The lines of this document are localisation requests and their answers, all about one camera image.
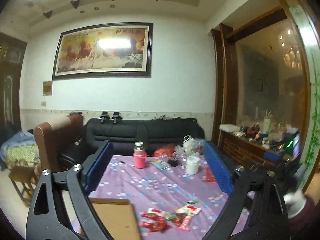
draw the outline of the blue blanket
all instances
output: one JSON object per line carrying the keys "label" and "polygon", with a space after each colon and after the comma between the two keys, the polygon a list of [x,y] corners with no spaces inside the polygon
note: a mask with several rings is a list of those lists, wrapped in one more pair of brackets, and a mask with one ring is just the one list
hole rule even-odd
{"label": "blue blanket", "polygon": [[7,157],[7,151],[11,147],[25,146],[36,144],[33,134],[27,131],[20,131],[16,133],[11,139],[7,140],[0,147],[0,158],[5,161]]}

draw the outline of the brown sofa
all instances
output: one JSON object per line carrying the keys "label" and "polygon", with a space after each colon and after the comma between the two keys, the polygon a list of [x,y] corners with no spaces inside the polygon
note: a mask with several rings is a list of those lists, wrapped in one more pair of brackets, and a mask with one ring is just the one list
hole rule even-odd
{"label": "brown sofa", "polygon": [[38,125],[34,129],[34,136],[39,147],[42,169],[49,169],[52,172],[62,171],[58,163],[58,153],[64,151],[83,132],[81,114],[71,114]]}

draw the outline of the dark wooden door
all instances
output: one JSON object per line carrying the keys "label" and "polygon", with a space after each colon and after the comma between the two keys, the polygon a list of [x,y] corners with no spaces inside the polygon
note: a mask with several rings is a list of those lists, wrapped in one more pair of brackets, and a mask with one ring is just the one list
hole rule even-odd
{"label": "dark wooden door", "polygon": [[27,43],[0,33],[0,127],[21,129],[19,90]]}

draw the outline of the stool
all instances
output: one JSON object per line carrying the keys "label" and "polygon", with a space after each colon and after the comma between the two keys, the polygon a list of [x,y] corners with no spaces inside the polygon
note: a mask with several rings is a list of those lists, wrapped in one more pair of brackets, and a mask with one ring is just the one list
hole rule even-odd
{"label": "stool", "polygon": [[[35,191],[31,185],[32,178],[34,178],[35,184],[37,184],[38,178],[35,175],[34,169],[30,167],[14,166],[14,168],[11,170],[9,174],[9,179],[11,179],[14,188],[16,189],[19,197],[21,198],[26,207],[30,206],[32,195]],[[20,182],[22,184],[22,192],[20,192],[20,190],[18,189],[16,182]],[[23,197],[24,192],[27,193],[29,198]]]}

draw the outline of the cardboard box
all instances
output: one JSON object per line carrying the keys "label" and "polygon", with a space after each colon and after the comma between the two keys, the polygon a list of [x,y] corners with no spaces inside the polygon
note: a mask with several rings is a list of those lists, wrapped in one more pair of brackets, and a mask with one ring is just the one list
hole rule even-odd
{"label": "cardboard box", "polygon": [[141,240],[129,199],[89,198],[101,222],[115,240]]}

